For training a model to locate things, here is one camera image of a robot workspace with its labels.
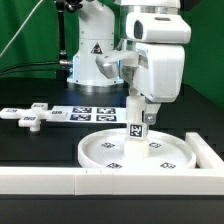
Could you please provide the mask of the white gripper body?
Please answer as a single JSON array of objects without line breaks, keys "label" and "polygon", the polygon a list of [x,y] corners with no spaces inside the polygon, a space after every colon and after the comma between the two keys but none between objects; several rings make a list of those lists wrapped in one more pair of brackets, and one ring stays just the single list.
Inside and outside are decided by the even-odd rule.
[{"label": "white gripper body", "polygon": [[137,53],[134,61],[123,59],[121,76],[152,102],[173,102],[180,91],[190,26],[175,14],[130,12],[125,33]]}]

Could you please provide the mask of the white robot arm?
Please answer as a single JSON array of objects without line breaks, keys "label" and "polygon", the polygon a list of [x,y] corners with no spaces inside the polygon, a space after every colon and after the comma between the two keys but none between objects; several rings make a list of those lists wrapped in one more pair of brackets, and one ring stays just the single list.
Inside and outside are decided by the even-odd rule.
[{"label": "white robot arm", "polygon": [[89,91],[128,83],[140,118],[153,125],[160,105],[179,94],[191,28],[179,15],[180,0],[113,1],[119,19],[99,0],[83,0],[68,81]]}]

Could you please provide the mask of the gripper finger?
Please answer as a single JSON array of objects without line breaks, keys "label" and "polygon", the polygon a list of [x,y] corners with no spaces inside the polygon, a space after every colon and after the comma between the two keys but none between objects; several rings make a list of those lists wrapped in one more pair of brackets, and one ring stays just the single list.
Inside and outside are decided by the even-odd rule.
[{"label": "gripper finger", "polygon": [[160,106],[160,103],[150,103],[146,105],[146,109],[144,111],[144,122],[147,125],[154,125],[156,123],[157,113]]}]

